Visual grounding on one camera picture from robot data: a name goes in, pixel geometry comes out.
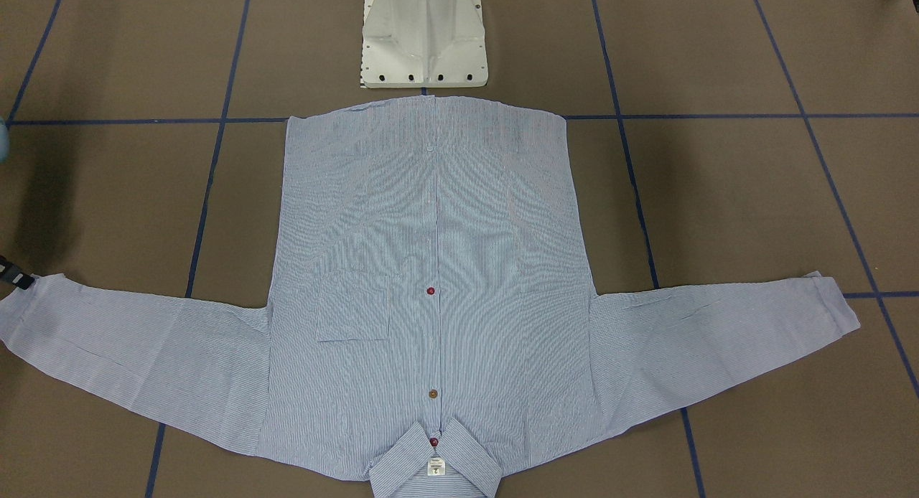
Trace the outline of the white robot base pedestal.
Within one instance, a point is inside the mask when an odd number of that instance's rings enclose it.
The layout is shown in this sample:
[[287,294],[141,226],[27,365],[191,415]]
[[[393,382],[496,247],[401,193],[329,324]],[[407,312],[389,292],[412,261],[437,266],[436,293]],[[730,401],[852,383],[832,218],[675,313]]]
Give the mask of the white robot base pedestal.
[[479,88],[488,83],[482,0],[364,0],[365,89]]

